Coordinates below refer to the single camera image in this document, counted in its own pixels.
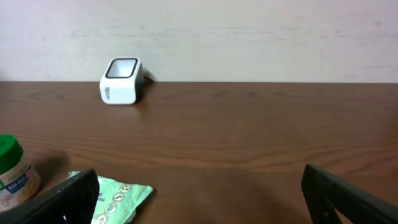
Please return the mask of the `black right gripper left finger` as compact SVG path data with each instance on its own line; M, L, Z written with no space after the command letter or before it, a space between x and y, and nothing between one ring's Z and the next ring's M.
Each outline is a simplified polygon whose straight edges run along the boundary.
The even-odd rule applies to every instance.
M1 224L90 223L100 186L94 169L81 171L1 214Z

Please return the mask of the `green lid jar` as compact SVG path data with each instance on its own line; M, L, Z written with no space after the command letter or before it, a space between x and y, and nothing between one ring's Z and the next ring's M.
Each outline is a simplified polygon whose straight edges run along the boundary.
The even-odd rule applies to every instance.
M1 212L32 198L40 187L40 176L18 140L1 135Z

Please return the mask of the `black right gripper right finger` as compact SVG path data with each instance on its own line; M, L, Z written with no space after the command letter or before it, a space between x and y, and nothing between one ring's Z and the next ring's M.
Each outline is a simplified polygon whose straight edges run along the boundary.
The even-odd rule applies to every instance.
M313 223L397 224L397 207L314 164L305 166L301 189Z

